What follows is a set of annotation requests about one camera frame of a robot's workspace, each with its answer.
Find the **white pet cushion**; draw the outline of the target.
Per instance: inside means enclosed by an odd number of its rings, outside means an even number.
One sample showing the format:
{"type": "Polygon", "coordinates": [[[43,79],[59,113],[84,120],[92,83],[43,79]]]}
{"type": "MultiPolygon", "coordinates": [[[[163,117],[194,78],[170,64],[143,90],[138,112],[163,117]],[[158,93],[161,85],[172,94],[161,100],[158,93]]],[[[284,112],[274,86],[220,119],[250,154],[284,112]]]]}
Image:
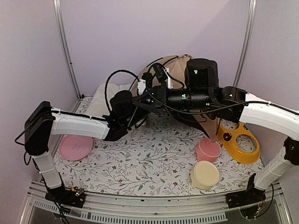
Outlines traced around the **white pet cushion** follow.
{"type": "MultiPolygon", "coordinates": [[[[137,96],[137,83],[133,84],[132,88],[130,88],[131,84],[125,84],[125,85],[117,85],[113,83],[109,83],[107,85],[107,100],[108,104],[110,105],[110,99],[115,96],[116,93],[122,90],[130,90],[132,92],[133,97],[137,96]]],[[[105,84],[101,84],[92,100],[90,105],[88,106],[85,114],[89,116],[95,116],[102,118],[103,115],[109,115],[109,110],[106,105],[106,100],[105,100],[105,84]]]]}

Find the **beige fabric pet tent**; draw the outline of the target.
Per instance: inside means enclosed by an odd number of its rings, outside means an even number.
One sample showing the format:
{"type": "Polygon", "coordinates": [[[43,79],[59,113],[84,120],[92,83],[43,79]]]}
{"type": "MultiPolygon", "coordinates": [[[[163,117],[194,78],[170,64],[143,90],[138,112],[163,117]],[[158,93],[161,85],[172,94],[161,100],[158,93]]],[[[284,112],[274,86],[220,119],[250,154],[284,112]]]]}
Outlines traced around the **beige fabric pet tent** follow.
{"type": "MultiPolygon", "coordinates": [[[[185,84],[185,68],[186,63],[193,57],[189,54],[183,54],[180,56],[165,56],[150,62],[139,74],[138,77],[141,78],[144,73],[150,72],[154,73],[150,66],[154,63],[160,63],[164,67],[170,69],[170,75],[175,79],[179,80],[185,84]]],[[[217,137],[218,123],[219,120],[208,114],[202,115],[184,115],[181,113],[176,113],[171,111],[171,115],[179,122],[192,126],[196,129],[201,130],[212,142],[215,142],[217,137]]]]}

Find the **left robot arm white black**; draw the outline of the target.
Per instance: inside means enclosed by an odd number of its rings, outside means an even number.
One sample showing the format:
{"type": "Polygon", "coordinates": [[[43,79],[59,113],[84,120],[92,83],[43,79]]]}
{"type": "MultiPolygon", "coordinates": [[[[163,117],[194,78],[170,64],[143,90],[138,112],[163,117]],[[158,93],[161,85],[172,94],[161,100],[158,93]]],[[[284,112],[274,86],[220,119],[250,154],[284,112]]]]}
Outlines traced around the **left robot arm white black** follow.
{"type": "Polygon", "coordinates": [[[105,141],[117,141],[128,134],[131,127],[147,117],[149,111],[141,108],[137,97],[130,91],[116,93],[110,100],[109,115],[95,117],[53,108],[49,101],[41,102],[24,124],[24,130],[15,138],[15,143],[25,148],[37,171],[44,179],[46,199],[72,205],[85,199],[83,193],[65,188],[54,160],[49,153],[51,135],[75,135],[105,141]]]}

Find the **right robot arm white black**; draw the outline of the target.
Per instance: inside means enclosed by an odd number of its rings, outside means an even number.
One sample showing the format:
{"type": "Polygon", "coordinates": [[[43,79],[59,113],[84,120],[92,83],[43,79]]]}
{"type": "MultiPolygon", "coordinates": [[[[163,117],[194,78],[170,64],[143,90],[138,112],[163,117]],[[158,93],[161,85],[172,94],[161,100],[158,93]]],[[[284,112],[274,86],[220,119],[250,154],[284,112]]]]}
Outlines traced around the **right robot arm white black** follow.
{"type": "Polygon", "coordinates": [[[258,98],[245,90],[221,88],[217,63],[204,58],[190,59],[185,68],[185,86],[170,89],[166,69],[159,63],[151,66],[159,85],[146,88],[133,104],[149,112],[164,109],[184,115],[210,114],[232,122],[262,126],[286,136],[279,153],[258,173],[253,174],[243,191],[229,193],[230,208],[265,199],[265,190],[286,171],[299,163],[299,113],[258,98]]]}

